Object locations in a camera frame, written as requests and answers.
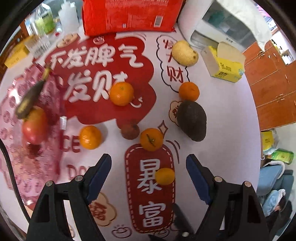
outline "red snack bag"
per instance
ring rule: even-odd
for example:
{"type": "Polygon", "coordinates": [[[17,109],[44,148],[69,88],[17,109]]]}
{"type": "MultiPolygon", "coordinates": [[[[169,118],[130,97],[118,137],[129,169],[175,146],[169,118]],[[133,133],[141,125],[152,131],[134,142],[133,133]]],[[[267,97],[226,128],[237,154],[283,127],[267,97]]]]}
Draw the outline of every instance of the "red snack bag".
{"type": "MultiPolygon", "coordinates": [[[[41,145],[27,143],[22,133],[23,120],[18,120],[14,115],[22,98],[37,81],[41,80],[43,72],[44,68],[39,64],[33,64],[26,69],[23,75],[14,79],[0,103],[0,137],[9,153],[20,195],[27,205],[37,201],[47,181],[57,181],[62,157],[59,117],[64,115],[62,100],[64,87],[59,83],[58,76],[50,73],[35,104],[46,113],[49,124],[46,141],[41,145]]],[[[12,189],[2,152],[0,152],[0,170],[4,174],[8,188],[12,189]]]]}
{"type": "Polygon", "coordinates": [[[183,0],[83,0],[86,35],[123,31],[169,32],[183,0]]]}

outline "barcode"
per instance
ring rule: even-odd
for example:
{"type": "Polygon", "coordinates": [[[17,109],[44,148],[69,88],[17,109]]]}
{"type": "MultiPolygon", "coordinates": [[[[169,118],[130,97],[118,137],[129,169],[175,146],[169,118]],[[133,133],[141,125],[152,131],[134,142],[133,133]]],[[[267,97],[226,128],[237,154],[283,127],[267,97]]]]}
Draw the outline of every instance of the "barcode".
{"type": "Polygon", "coordinates": [[[154,22],[154,27],[160,28],[162,21],[163,21],[163,16],[156,16],[155,22],[154,22]]]}
{"type": "Polygon", "coordinates": [[[233,43],[233,40],[231,40],[230,38],[226,38],[226,40],[230,43],[233,43]]]}

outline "white bottle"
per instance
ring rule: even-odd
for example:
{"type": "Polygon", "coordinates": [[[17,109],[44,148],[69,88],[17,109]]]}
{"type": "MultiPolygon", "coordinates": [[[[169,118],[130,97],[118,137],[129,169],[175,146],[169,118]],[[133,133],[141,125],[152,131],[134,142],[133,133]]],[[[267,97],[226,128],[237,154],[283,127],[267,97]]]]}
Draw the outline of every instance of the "white bottle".
{"type": "Polygon", "coordinates": [[[79,21],[76,6],[71,5],[69,1],[64,0],[62,9],[59,11],[59,19],[65,33],[78,31],[79,21]]]}

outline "orange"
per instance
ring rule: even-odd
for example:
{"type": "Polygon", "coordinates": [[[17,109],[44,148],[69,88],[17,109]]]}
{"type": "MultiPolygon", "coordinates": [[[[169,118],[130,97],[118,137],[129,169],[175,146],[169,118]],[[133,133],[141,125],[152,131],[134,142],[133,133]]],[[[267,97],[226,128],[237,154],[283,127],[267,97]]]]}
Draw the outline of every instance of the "orange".
{"type": "Polygon", "coordinates": [[[141,133],[140,143],[145,150],[156,151],[163,145],[163,134],[158,129],[146,129],[141,133]]]}
{"type": "Polygon", "coordinates": [[[175,180],[175,172],[170,168],[160,168],[155,173],[155,180],[159,185],[170,185],[175,180]]]}
{"type": "Polygon", "coordinates": [[[134,99],[134,90],[130,83],[119,82],[110,90],[110,100],[118,106],[126,106],[134,99]]]}
{"type": "Polygon", "coordinates": [[[96,149],[102,142],[102,135],[95,126],[86,126],[80,131],[80,144],[89,150],[96,149]]]}
{"type": "Polygon", "coordinates": [[[179,88],[179,96],[183,100],[196,101],[200,95],[197,85],[192,82],[185,82],[179,88]]]}

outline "screw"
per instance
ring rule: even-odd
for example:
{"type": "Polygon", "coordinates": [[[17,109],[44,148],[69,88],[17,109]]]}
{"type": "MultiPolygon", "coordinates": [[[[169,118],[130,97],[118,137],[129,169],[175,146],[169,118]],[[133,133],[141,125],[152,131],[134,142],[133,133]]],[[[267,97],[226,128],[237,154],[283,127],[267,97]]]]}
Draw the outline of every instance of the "screw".
{"type": "Polygon", "coordinates": [[[48,187],[50,187],[53,183],[54,183],[53,181],[48,181],[48,182],[46,182],[45,185],[48,186],[48,187]]]}
{"type": "Polygon", "coordinates": [[[79,175],[75,177],[76,182],[80,182],[83,179],[83,176],[79,175]]]}
{"type": "Polygon", "coordinates": [[[249,181],[245,181],[244,184],[245,184],[245,186],[248,187],[248,188],[252,186],[252,184],[251,184],[249,181]]]}
{"type": "Polygon", "coordinates": [[[221,183],[223,181],[222,177],[219,177],[219,176],[216,176],[214,179],[218,183],[221,183]]]}
{"type": "Polygon", "coordinates": [[[184,233],[182,233],[182,236],[183,237],[188,237],[189,236],[189,233],[188,232],[184,232],[184,233]]]}

